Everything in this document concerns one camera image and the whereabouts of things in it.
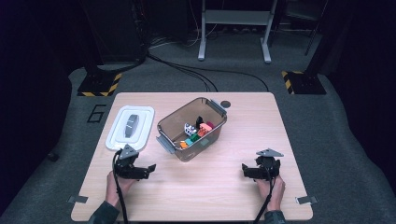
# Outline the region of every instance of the sleeve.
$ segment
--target sleeve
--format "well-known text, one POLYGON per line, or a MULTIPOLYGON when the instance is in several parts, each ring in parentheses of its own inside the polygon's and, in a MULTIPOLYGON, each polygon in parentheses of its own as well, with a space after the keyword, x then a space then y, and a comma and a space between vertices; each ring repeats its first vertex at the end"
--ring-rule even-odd
POLYGON ((88 224, 113 224, 120 211, 110 203, 104 201, 91 215, 88 224))
POLYGON ((282 211, 270 211, 264 214, 264 224, 285 224, 286 220, 282 211))

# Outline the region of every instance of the wooden table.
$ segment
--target wooden table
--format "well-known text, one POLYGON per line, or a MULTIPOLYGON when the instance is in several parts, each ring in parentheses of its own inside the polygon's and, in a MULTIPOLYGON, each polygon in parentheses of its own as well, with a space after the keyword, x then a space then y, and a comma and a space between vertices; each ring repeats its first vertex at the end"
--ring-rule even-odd
POLYGON ((287 220, 308 220, 310 204, 297 204, 306 196, 303 180, 294 159, 275 97, 267 92, 125 92, 119 93, 93 154, 76 203, 75 221, 86 221, 105 198, 106 175, 111 170, 114 151, 106 148, 106 138, 124 105, 151 106, 153 126, 136 167, 156 163, 149 179, 141 180, 126 194, 128 218, 133 221, 252 221, 262 207, 256 183, 243 175, 241 164, 256 167, 257 151, 268 147, 284 154, 280 173, 287 186, 281 208, 287 220), (227 122, 217 142, 189 162, 169 154, 156 140, 158 122, 197 97, 229 101, 227 122))

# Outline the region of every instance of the white desk frame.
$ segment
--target white desk frame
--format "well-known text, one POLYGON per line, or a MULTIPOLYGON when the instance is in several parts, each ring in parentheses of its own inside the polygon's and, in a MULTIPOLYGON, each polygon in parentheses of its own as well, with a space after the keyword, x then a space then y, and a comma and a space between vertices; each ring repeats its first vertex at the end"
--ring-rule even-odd
POLYGON ((202 32, 198 60, 205 59, 206 50, 206 24, 242 24, 266 25, 264 37, 260 38, 262 55, 265 63, 271 63, 270 51, 267 41, 275 15, 277 0, 273 1, 270 11, 238 11, 238 10, 207 10, 205 0, 202 0, 202 32))

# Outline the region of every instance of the plastic container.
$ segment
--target plastic container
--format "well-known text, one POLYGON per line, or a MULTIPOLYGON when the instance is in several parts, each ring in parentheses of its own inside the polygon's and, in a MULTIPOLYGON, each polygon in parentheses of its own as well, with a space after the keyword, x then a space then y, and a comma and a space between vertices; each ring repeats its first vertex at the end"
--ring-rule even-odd
POLYGON ((181 161, 190 161, 218 140, 221 126, 226 121, 227 112, 221 105, 213 100, 199 97, 158 122, 157 128, 160 136, 157 140, 169 153, 175 154, 181 161), (189 123, 195 127, 198 117, 201 117, 204 123, 210 123, 212 130, 188 147, 181 147, 180 143, 190 138, 185 133, 185 124, 189 123))

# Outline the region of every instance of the yellow and black hazard tape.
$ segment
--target yellow and black hazard tape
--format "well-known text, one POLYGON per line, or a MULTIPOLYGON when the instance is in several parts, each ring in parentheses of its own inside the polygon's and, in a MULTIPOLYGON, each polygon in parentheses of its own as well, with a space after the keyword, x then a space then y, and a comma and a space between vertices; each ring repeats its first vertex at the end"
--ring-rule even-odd
POLYGON ((114 76, 111 84, 109 84, 108 89, 104 91, 79 91, 78 96, 111 96, 119 85, 122 74, 117 74, 114 76))
POLYGON ((289 79, 289 74, 303 74, 303 72, 298 72, 298 71, 293 71, 293 72, 288 72, 288 71, 282 71, 282 77, 283 80, 285 81, 286 89, 288 90, 289 94, 294 94, 293 87, 291 85, 290 79, 289 79))

